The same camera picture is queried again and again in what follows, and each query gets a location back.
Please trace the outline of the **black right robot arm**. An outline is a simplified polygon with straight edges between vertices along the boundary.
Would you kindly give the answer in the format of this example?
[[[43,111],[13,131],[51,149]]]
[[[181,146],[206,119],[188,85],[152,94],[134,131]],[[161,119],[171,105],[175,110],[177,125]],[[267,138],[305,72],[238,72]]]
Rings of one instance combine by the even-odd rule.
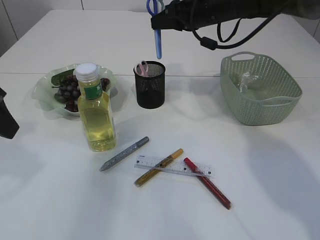
[[[286,14],[317,20],[319,0],[173,0],[151,18],[152,29],[191,31],[235,19]]]

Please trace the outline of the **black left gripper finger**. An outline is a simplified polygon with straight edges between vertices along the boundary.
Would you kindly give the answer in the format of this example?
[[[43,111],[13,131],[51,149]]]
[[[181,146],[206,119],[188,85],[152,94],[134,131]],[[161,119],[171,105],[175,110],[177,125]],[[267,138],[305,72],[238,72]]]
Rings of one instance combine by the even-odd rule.
[[[6,139],[13,139],[20,126],[11,115],[5,103],[7,93],[0,89],[0,136]]]

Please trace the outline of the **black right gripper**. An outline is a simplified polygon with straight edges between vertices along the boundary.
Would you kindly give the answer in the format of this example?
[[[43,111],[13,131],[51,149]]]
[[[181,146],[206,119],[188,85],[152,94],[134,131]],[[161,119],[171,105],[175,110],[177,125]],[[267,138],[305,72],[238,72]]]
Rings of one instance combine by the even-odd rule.
[[[153,30],[191,31],[190,20],[194,0],[171,2],[151,18]],[[223,19],[224,0],[197,0],[193,11],[193,27],[216,25]]]

